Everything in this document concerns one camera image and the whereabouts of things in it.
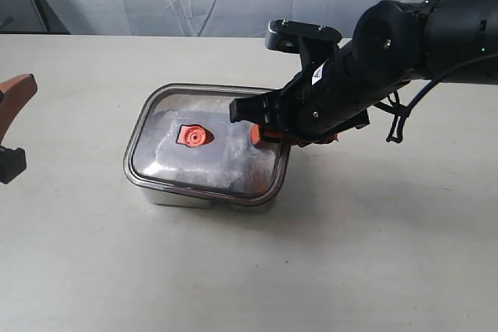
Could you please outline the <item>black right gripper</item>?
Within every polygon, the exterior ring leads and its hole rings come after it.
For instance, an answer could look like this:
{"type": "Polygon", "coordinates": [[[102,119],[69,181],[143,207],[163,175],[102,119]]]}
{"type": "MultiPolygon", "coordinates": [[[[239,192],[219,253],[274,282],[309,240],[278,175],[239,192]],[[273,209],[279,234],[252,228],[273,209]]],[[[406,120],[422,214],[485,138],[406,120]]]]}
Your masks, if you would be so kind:
{"type": "Polygon", "coordinates": [[[298,54],[302,69],[281,89],[230,103],[231,123],[254,124],[253,146],[278,144],[280,133],[299,142],[326,142],[363,126],[366,110],[405,85],[412,74],[412,49],[397,51],[381,42],[348,42],[343,47],[278,42],[273,50],[298,54]]]}

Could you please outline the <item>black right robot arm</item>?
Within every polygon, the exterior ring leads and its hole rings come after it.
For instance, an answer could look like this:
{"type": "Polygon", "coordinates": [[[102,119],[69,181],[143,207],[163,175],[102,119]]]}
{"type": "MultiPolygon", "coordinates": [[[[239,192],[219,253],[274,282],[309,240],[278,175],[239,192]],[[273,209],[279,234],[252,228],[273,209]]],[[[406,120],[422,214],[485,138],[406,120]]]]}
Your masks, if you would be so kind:
{"type": "Polygon", "coordinates": [[[266,140],[326,144],[367,126],[377,107],[395,116],[388,138],[399,142],[412,105],[398,92],[411,81],[496,84],[497,0],[383,0],[362,14],[346,44],[331,27],[277,19],[265,43],[298,54],[301,69],[281,89],[234,100],[232,122],[257,125],[266,140]]]}

